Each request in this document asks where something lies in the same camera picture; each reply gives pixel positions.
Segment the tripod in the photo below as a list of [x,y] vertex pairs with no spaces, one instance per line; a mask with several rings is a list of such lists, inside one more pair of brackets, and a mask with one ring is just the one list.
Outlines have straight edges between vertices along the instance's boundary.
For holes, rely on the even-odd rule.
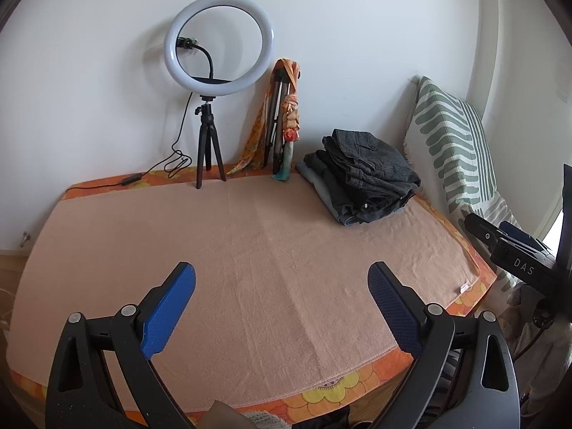
[[216,132],[216,127],[214,123],[214,115],[211,111],[211,101],[215,97],[206,97],[201,95],[204,104],[197,107],[194,113],[198,116],[201,114],[201,130],[198,134],[198,155],[197,155],[197,189],[202,186],[202,166],[207,164],[207,171],[211,170],[211,143],[214,148],[214,155],[216,156],[216,162],[218,166],[218,172],[220,178],[223,181],[227,180],[227,176],[224,173],[224,165],[222,164],[222,157],[220,155],[220,146],[218,144],[218,134]]

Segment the blue rubber pad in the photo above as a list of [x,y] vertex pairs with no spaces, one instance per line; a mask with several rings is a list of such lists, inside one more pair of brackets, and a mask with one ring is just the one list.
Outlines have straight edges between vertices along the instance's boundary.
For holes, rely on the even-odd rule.
[[419,323],[377,264],[368,271],[367,285],[399,348],[417,358],[423,350]]
[[194,268],[185,266],[143,326],[141,351],[148,360],[162,352],[185,310],[196,285]]

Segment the pillow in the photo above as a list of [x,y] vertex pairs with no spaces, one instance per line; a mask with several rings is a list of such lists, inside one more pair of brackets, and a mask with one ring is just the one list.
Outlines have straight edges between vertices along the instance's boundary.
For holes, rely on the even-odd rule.
[[421,191],[444,215],[460,204],[490,200],[497,191],[493,160],[477,110],[427,77],[419,82],[417,107],[404,148],[421,178]]
[[490,309],[500,314],[518,279],[490,261],[484,244],[465,231],[464,219],[468,213],[477,213],[496,226],[502,221],[519,225],[497,192],[493,160],[477,110],[424,77],[419,82],[415,112],[403,146],[411,167],[421,178],[419,191],[497,272],[487,303],[492,301],[494,308]]

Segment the wooden floor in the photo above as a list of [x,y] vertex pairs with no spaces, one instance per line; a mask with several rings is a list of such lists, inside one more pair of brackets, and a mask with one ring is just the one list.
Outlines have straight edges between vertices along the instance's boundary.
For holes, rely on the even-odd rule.
[[[0,255],[0,329],[4,331],[9,329],[14,298],[26,260],[26,257]],[[16,401],[32,421],[43,429],[44,405],[37,399],[30,397],[12,381],[6,363],[6,345],[6,338],[0,332],[0,378],[6,383]],[[405,371],[351,404],[350,423],[373,421],[385,407],[404,375]]]

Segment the white ring light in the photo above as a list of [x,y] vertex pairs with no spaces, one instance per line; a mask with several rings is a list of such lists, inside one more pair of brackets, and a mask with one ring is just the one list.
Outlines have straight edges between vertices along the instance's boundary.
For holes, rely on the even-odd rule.
[[[182,68],[177,57],[177,38],[187,22],[205,9],[216,6],[231,6],[241,9],[256,21],[262,34],[262,50],[254,66],[236,80],[225,84],[207,84],[193,79]],[[183,9],[173,20],[165,36],[165,64],[167,70],[180,85],[199,95],[222,97],[244,90],[254,84],[265,73],[270,65],[274,52],[274,28],[267,14],[256,3],[250,0],[197,0]]]

